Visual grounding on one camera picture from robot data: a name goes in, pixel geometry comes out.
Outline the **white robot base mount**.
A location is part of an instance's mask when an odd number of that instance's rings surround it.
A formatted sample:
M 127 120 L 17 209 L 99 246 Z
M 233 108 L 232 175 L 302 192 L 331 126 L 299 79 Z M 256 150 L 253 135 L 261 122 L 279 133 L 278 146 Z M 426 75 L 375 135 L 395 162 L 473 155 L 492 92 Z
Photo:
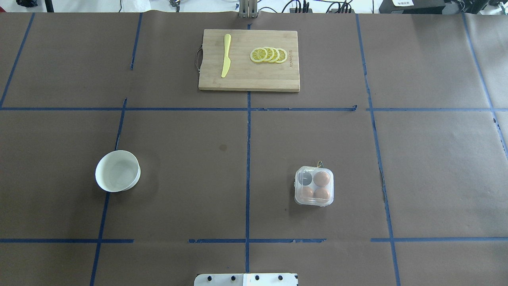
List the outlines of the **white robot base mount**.
M 194 286 L 298 286 L 296 273 L 200 274 Z

